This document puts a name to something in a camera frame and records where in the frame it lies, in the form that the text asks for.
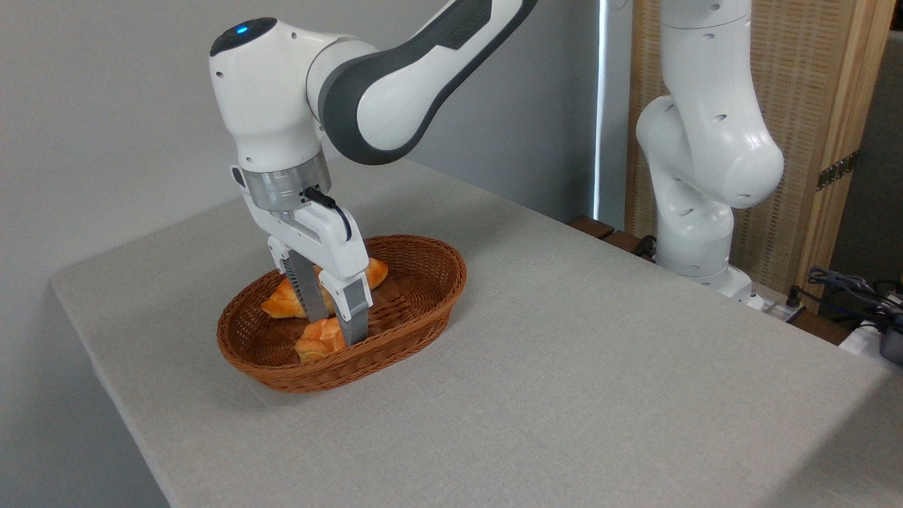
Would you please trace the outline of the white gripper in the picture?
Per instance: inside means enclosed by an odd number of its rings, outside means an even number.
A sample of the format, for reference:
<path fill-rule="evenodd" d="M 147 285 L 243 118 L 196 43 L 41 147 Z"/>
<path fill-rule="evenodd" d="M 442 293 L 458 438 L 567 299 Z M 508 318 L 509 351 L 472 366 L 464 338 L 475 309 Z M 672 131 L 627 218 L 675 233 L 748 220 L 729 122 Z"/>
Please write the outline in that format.
<path fill-rule="evenodd" d="M 269 250 L 296 299 L 291 303 L 287 290 L 279 286 L 267 300 L 267 314 L 271 318 L 304 314 L 308 320 L 329 317 L 314 263 L 327 271 L 319 274 L 319 280 L 332 302 L 345 345 L 364 341 L 368 336 L 368 312 L 373 305 L 364 273 L 370 258 L 351 213 L 316 202 L 296 211 L 264 211 L 253 203 L 250 181 L 241 169 L 233 165 L 231 170 L 254 222 L 271 236 L 267 242 Z"/>

